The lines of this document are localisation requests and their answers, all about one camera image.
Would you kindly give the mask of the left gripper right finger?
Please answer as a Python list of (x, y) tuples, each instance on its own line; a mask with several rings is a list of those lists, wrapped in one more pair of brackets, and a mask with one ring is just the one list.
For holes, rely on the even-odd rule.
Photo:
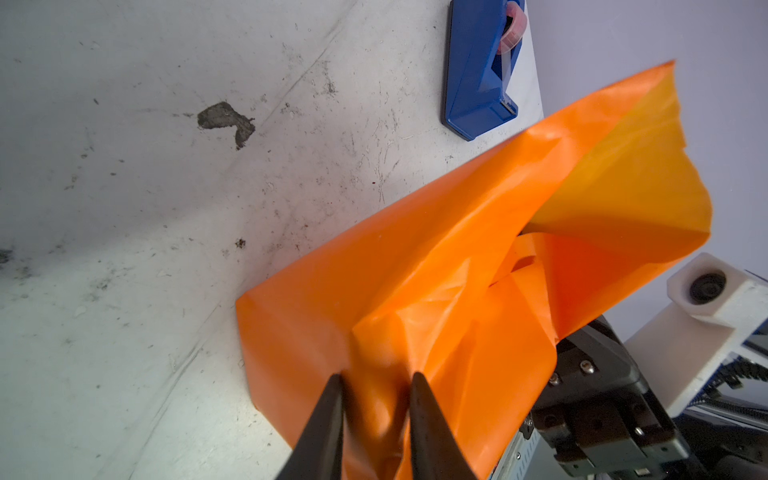
[(476, 480), (421, 372), (412, 377), (409, 402), (413, 478)]

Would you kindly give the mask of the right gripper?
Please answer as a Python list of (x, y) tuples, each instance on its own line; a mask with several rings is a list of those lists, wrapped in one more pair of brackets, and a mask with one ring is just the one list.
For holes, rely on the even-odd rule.
[(530, 415), (566, 474), (688, 476), (687, 442), (604, 318), (561, 340), (556, 353)]

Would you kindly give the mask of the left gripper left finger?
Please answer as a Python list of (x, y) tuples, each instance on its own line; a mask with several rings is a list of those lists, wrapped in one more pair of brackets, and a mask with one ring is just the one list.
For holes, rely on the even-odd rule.
[(331, 375), (277, 480), (342, 478), (344, 384)]

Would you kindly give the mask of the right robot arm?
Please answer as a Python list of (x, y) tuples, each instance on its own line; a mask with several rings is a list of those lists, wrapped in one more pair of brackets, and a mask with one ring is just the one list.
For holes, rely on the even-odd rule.
[(599, 317), (559, 342), (551, 378), (521, 432), (538, 433), (573, 478), (764, 479), (767, 411), (720, 387), (764, 382), (742, 357), (720, 366), (670, 414), (609, 323)]

